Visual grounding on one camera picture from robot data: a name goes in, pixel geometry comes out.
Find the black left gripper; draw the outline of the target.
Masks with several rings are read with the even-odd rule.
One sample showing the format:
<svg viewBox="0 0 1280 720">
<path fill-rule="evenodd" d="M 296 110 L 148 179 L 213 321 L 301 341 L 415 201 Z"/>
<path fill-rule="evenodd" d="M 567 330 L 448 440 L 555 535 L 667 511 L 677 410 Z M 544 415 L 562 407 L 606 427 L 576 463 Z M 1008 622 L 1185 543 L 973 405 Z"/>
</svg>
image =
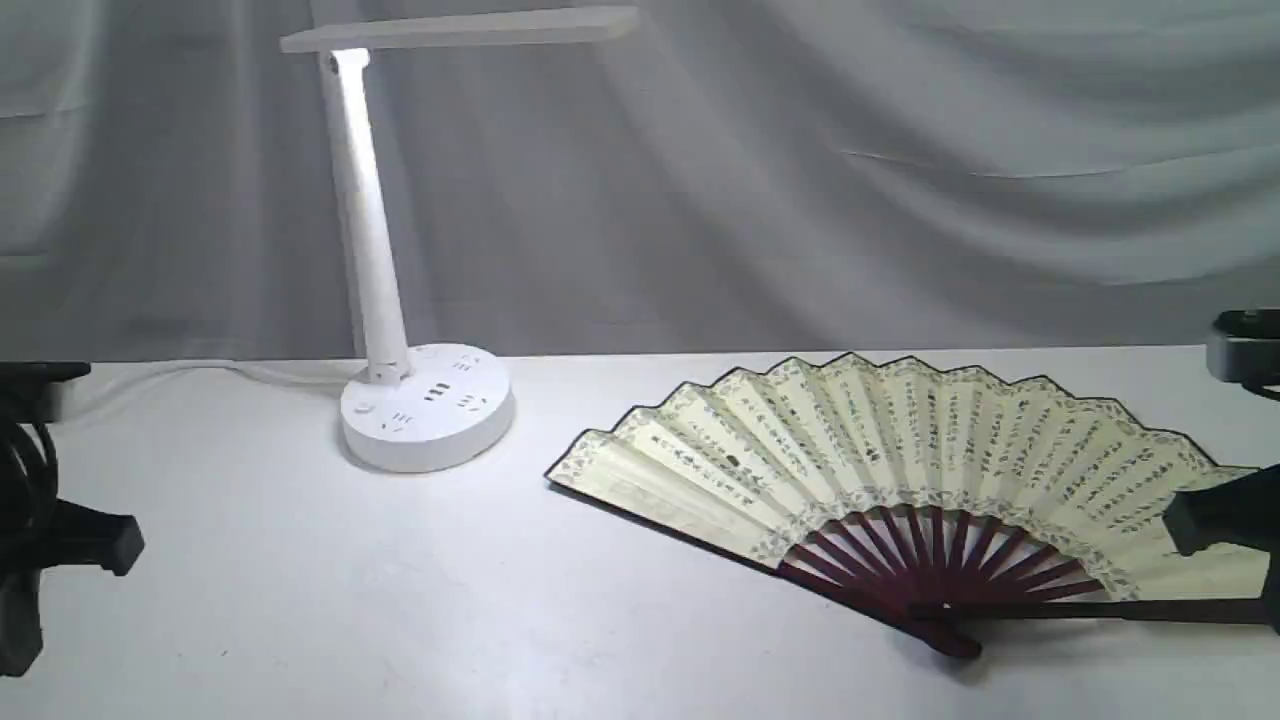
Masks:
<svg viewBox="0 0 1280 720">
<path fill-rule="evenodd" d="M 87 363 L 4 363 L 1 370 L 1 674 L 23 676 L 44 650 L 42 573 L 97 566 L 131 573 L 145 550 L 136 518 L 60 498 L 50 424 L 58 391 Z"/>
</svg>

